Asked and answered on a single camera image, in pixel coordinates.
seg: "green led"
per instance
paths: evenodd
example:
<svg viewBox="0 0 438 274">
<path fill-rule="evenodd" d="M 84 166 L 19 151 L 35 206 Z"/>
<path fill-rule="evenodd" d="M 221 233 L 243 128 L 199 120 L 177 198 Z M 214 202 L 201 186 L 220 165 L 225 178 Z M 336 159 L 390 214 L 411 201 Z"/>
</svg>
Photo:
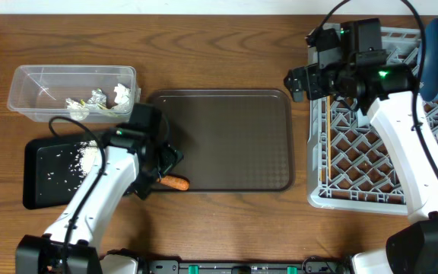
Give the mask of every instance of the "green led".
<svg viewBox="0 0 438 274">
<path fill-rule="evenodd" d="M 386 77 L 386 75 L 388 74 L 388 72 L 379 71 L 378 74 L 379 74 L 379 76 L 381 76 L 381 78 L 384 78 L 384 77 Z"/>
</svg>

